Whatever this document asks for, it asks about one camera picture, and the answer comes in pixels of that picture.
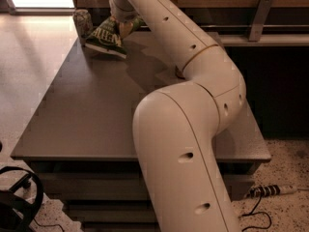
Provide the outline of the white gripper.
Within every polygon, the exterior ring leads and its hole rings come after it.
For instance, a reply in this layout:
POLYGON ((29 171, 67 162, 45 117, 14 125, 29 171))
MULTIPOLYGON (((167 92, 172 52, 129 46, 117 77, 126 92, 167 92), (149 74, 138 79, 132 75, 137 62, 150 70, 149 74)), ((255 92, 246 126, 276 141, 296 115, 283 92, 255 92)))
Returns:
POLYGON ((138 13, 127 0, 109 0, 111 14, 121 23, 119 24, 120 37, 126 38, 133 32, 132 22, 138 13))

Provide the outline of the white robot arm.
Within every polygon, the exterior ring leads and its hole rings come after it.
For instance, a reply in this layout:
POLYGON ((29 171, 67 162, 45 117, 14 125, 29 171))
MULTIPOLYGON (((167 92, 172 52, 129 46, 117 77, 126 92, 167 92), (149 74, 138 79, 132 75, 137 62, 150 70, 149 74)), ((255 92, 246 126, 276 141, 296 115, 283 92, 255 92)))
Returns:
POLYGON ((136 107, 133 140, 161 232, 240 232, 212 149, 246 87, 224 49, 170 0, 110 0, 138 12, 183 74, 136 107))

